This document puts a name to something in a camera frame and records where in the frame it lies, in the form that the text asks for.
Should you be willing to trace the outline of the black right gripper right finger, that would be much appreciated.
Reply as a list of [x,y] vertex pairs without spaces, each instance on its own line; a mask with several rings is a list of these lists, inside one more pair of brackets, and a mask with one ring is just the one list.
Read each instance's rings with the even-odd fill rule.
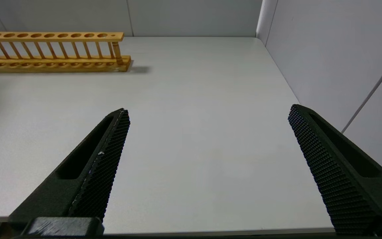
[[382,166],[312,109],[288,122],[338,235],[382,235]]

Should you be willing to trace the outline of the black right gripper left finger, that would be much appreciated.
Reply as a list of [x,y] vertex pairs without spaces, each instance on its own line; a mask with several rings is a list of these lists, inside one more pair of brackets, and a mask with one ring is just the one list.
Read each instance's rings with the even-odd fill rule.
[[9,225],[21,230],[38,217],[102,220],[129,126],[126,109],[105,116],[9,215]]

